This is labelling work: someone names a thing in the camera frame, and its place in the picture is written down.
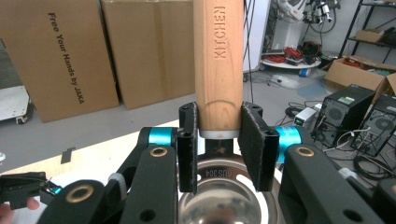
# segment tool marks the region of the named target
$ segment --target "storage rack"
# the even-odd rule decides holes
[[[348,29],[348,31],[346,33],[346,39],[344,40],[343,47],[341,47],[341,50],[340,50],[340,53],[339,53],[338,57],[341,58],[343,56],[344,49],[345,49],[345,47],[347,45],[347,41],[349,40],[349,41],[355,41],[356,42],[355,47],[353,48],[353,51],[352,51],[352,55],[355,54],[356,50],[358,49],[358,46],[359,46],[360,42],[367,43],[367,44],[372,44],[372,45],[377,45],[379,47],[389,48],[388,53],[387,53],[387,55],[384,58],[384,61],[383,61],[383,63],[384,63],[385,60],[388,58],[390,51],[392,49],[396,49],[396,46],[388,45],[388,44],[385,44],[385,43],[382,43],[382,42],[372,43],[372,42],[368,42],[368,41],[362,41],[362,40],[356,39],[356,36],[350,36],[350,33],[352,32],[352,28],[353,28],[353,26],[355,24],[356,18],[358,17],[358,14],[359,14],[359,12],[361,10],[361,7],[370,7],[370,11],[367,14],[366,20],[364,21],[364,24],[363,24],[363,26],[361,28],[361,29],[365,29],[366,26],[367,26],[368,21],[370,20],[372,14],[373,14],[374,9],[376,7],[393,7],[393,8],[396,8],[396,4],[392,4],[392,3],[390,3],[390,4],[385,4],[385,3],[384,4],[363,3],[363,0],[360,0],[359,4],[358,4],[358,7],[356,8],[355,15],[353,16],[352,23],[350,23],[349,29]]]

